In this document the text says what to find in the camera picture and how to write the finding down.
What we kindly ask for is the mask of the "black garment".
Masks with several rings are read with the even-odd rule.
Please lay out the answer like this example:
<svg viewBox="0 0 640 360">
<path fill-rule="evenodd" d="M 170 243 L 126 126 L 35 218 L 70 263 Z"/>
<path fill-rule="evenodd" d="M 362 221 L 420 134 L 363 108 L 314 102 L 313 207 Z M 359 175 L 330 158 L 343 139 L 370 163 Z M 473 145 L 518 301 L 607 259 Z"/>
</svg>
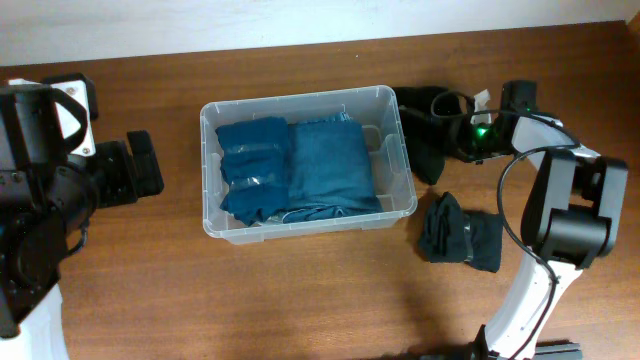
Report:
<svg viewBox="0 0 640 360">
<path fill-rule="evenodd" d="M 393 88 L 412 172 L 420 181 L 435 185 L 441 177 L 445 158 L 471 160 L 471 141 L 464 132 L 470 129 L 467 110 L 472 99 L 440 86 Z"/>
<path fill-rule="evenodd" d="M 496 273 L 501 266 L 502 236 L 499 215 L 465 211 L 445 192 L 428 208 L 417 247 L 431 263 L 464 263 Z"/>
</svg>

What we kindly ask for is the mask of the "blue garment with tape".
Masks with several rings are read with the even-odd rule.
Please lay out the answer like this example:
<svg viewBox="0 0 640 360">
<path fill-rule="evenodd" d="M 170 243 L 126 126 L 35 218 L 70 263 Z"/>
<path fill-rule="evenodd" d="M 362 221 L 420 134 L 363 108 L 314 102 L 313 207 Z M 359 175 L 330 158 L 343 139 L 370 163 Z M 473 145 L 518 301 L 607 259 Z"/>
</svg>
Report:
<svg viewBox="0 0 640 360">
<path fill-rule="evenodd" d="M 288 123 L 264 117 L 216 129 L 223 151 L 220 170 L 228 185 L 221 209 L 246 226 L 264 222 L 289 206 Z"/>
</svg>

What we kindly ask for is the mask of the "clear plastic storage container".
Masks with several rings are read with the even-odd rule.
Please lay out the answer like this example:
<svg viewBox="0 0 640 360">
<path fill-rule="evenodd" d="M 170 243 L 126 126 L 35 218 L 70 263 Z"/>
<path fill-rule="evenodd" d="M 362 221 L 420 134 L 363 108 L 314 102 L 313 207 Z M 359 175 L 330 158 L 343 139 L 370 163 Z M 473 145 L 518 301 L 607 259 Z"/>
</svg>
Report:
<svg viewBox="0 0 640 360">
<path fill-rule="evenodd" d="M 250 227 L 220 208 L 228 193 L 220 163 L 223 158 L 216 128 L 268 116 L 289 123 L 345 112 L 363 127 L 377 198 L 383 210 L 362 216 L 291 224 L 255 224 Z M 297 237 L 344 230 L 388 228 L 414 213 L 417 195 L 407 155 L 397 98 L 392 88 L 362 88 L 287 96 L 210 102 L 200 111 L 202 224 L 211 237 L 234 245 L 267 239 Z"/>
</svg>

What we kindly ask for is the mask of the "dark blue jeans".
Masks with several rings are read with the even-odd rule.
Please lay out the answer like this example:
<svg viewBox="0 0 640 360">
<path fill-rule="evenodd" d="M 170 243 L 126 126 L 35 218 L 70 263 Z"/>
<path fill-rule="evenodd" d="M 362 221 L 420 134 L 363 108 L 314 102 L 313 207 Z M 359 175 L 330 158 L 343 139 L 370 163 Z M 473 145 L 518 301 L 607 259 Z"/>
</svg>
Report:
<svg viewBox="0 0 640 360">
<path fill-rule="evenodd" d="M 347 113 L 289 126 L 289 205 L 284 223 L 380 213 L 362 125 Z"/>
</svg>

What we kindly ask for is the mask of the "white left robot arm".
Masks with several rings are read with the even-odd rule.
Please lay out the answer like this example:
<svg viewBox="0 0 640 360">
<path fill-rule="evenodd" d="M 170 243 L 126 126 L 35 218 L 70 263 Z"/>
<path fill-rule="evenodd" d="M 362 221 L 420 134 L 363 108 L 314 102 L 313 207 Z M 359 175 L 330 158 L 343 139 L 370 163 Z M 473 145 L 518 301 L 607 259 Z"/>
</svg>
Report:
<svg viewBox="0 0 640 360">
<path fill-rule="evenodd" d="M 65 359 L 60 264 L 88 241 L 96 210 L 164 189 L 150 135 L 94 144 L 92 82 L 83 101 L 63 80 L 1 89 L 1 356 Z"/>
</svg>

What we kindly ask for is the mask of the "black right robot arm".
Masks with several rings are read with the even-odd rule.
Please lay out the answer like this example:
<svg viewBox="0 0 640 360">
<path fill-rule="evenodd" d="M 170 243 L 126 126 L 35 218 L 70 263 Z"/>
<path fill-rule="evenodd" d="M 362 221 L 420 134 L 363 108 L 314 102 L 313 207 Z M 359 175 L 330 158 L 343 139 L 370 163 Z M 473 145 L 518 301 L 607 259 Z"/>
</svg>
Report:
<svg viewBox="0 0 640 360">
<path fill-rule="evenodd" d="M 508 169 L 529 160 L 537 171 L 520 230 L 504 227 L 524 252 L 520 268 L 498 312 L 468 345 L 468 359 L 582 358 L 577 343 L 541 344 L 538 337 L 566 289 L 617 239 L 626 163 L 582 145 L 539 111 L 536 93 L 533 81 L 506 82 L 492 123 L 474 123 L 478 112 L 469 109 L 448 134 L 447 150 L 461 161 L 510 156 Z"/>
</svg>

